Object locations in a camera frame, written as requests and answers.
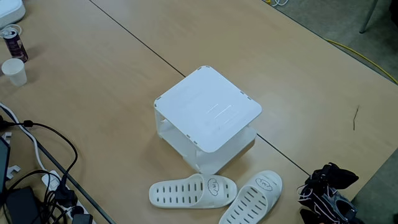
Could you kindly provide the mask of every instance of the gray carpet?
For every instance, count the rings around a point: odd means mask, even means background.
[[[398,27],[390,20],[391,0],[379,0],[366,32],[359,33],[372,1],[289,0],[285,6],[277,9],[319,36],[357,50],[398,80]],[[377,68],[354,57],[385,77]],[[392,215],[398,213],[396,173],[398,151],[353,200],[359,210],[358,217],[366,224],[393,224]]]
[[[395,151],[353,200],[358,217],[366,224],[393,223],[392,216],[398,213],[397,172],[398,151]]]
[[[379,0],[366,32],[359,33],[372,1],[289,0],[277,9],[321,37],[357,50],[398,80],[398,27],[390,20],[391,0]],[[359,60],[385,76],[370,63]]]

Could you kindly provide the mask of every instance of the white cable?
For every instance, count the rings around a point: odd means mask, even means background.
[[[334,215],[333,213],[330,212],[329,208],[325,205],[325,203],[323,203],[322,200],[321,200],[316,194],[314,194],[314,195],[315,195],[316,198],[318,198],[318,200],[325,206],[325,208],[328,210],[329,214],[332,215],[333,218],[336,218],[335,215]]]
[[[317,203],[315,203],[314,202],[314,204],[315,204],[315,206],[314,206],[314,211],[316,211],[317,210],[317,207],[321,210],[321,212],[324,214],[324,215],[326,215],[326,217],[328,217],[332,222],[334,222],[334,223],[336,223],[336,224],[339,224],[340,223],[340,221],[339,220],[333,220],[332,218],[330,218],[320,207],[319,207],[319,205],[317,205]]]
[[[298,201],[298,202],[303,202],[303,201],[306,201],[306,200],[311,200],[311,198],[298,199],[297,201]]]
[[[303,197],[303,198],[309,197],[309,196],[311,196],[311,194],[312,194],[312,189],[310,189],[311,191],[310,191],[310,193],[309,193],[308,195],[300,195],[299,190],[300,190],[302,187],[306,187],[306,186],[307,186],[307,185],[305,184],[305,185],[302,185],[302,186],[300,186],[300,187],[297,187],[297,194],[298,194],[299,196]]]
[[[317,206],[315,206],[315,204],[313,205],[313,211],[316,212],[319,216],[321,216],[321,213],[319,213],[319,212],[317,211]]]
[[[272,6],[272,7],[275,7],[275,6],[284,6],[284,5],[287,4],[288,1],[289,1],[289,0],[286,0],[286,1],[283,2],[283,3],[280,3],[280,0],[275,0],[275,4],[273,4],[273,5],[271,5],[271,6]]]
[[[3,108],[4,110],[8,111],[8,113],[11,114],[12,118],[14,119],[15,123],[19,123],[17,116],[14,114],[14,112],[12,112],[12,110],[10,108],[8,108],[6,105],[2,104],[0,102],[0,107]],[[28,132],[28,130],[26,130],[25,127],[23,127],[22,125],[18,125],[18,127],[25,132],[26,135],[28,135],[28,137],[30,137],[30,139],[33,141],[33,145],[35,147],[35,154],[36,154],[36,159],[37,162],[39,163],[40,167],[42,168],[42,170],[46,170],[46,168],[44,168],[42,161],[40,160],[40,156],[39,156],[39,147],[37,146],[37,141],[36,138],[33,137],[33,135]]]

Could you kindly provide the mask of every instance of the plug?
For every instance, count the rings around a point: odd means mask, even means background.
[[[84,214],[85,210],[83,209],[82,206],[76,205],[72,208],[72,211],[70,212],[70,216],[75,217],[77,214]]]
[[[54,199],[58,204],[64,206],[65,208],[69,208],[77,204],[77,196],[75,191],[67,189],[65,183],[62,181],[55,190]]]
[[[14,125],[15,125],[14,123],[5,121],[5,120],[2,118],[2,116],[0,115],[0,131],[1,131],[1,130],[4,130],[4,129],[7,129],[7,128],[11,127],[11,126],[14,126]]]

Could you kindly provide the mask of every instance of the cup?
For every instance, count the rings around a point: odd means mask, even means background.
[[[6,60],[1,70],[15,86],[22,86],[27,81],[24,62],[18,58]]]

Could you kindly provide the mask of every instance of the soda can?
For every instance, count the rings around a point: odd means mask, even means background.
[[[6,27],[1,31],[0,35],[6,41],[6,45],[12,57],[26,62],[28,57],[21,38],[19,38],[18,30],[12,27]]]

